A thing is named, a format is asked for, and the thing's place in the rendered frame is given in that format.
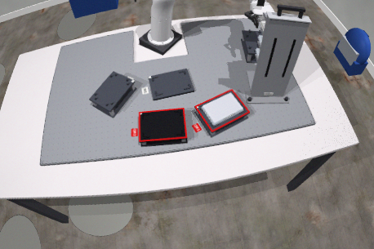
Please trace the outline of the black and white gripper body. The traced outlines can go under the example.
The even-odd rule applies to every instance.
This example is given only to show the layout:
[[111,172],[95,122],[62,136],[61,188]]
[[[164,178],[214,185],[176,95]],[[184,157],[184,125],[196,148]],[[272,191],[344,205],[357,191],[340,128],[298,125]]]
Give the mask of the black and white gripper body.
[[[258,18],[258,21],[261,22],[261,21],[265,21],[265,18],[263,16],[263,12],[274,12],[274,9],[265,1],[265,5],[263,7],[258,7],[257,6],[257,1],[258,0],[254,0],[253,2],[251,2],[251,5],[250,5],[250,11],[252,11],[254,14],[257,14],[257,18]],[[252,14],[252,16],[254,15]]]

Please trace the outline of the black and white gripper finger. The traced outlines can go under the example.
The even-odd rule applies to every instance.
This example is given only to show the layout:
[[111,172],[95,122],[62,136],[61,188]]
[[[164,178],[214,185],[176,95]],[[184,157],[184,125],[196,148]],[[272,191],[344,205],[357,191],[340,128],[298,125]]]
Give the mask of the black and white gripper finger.
[[[250,14],[250,15],[249,15]],[[254,25],[256,26],[256,28],[258,28],[258,25],[259,25],[259,21],[258,21],[258,18],[256,18],[258,15],[257,14],[254,14],[252,16],[252,14],[254,14],[252,11],[247,11],[244,13],[244,15],[249,19],[251,20]]]

